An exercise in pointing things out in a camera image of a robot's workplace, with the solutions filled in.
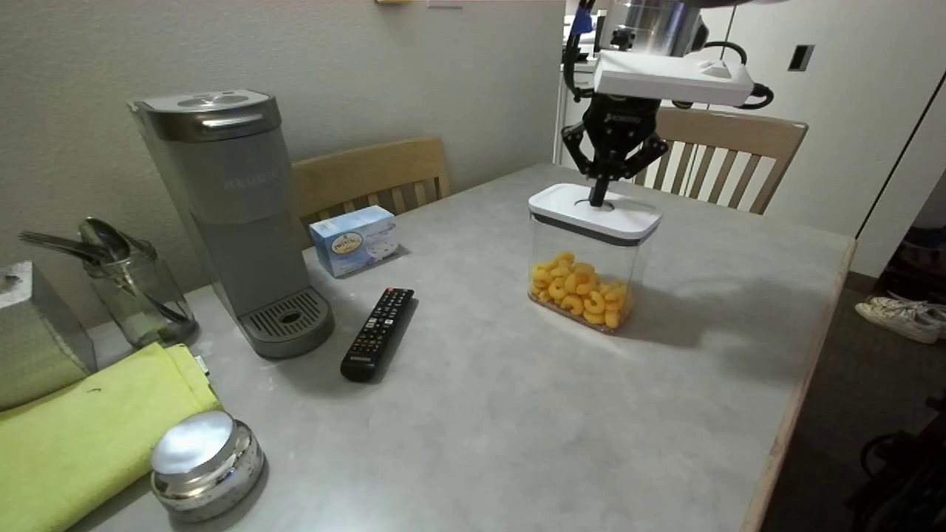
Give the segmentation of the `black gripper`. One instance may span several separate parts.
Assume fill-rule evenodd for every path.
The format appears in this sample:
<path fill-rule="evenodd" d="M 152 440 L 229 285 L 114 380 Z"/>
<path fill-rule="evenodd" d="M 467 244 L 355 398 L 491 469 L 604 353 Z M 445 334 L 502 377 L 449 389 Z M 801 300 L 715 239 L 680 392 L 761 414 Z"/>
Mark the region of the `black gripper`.
<path fill-rule="evenodd" d="M 581 123 L 561 126 L 561 142 L 585 177 L 595 177 L 588 201 L 604 205 L 610 179 L 635 177 L 668 145 L 656 133 L 661 103 L 649 96 L 595 95 Z"/>

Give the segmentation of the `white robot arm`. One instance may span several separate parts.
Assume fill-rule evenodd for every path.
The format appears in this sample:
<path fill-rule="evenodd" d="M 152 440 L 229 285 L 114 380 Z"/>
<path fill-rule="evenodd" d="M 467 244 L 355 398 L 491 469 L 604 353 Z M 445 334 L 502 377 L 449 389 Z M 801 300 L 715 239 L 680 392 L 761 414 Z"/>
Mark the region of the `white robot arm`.
<path fill-rule="evenodd" d="M 607 201 L 610 182 L 634 177 L 668 145 L 656 133 L 656 112 L 671 103 L 724 103 L 764 108 L 774 99 L 748 72 L 748 53 L 727 41 L 740 61 L 697 59 L 718 41 L 700 12 L 745 0 L 581 0 L 561 44 L 561 80 L 575 99 L 588 99 L 581 123 L 561 126 L 578 167 L 593 177 L 588 204 Z"/>

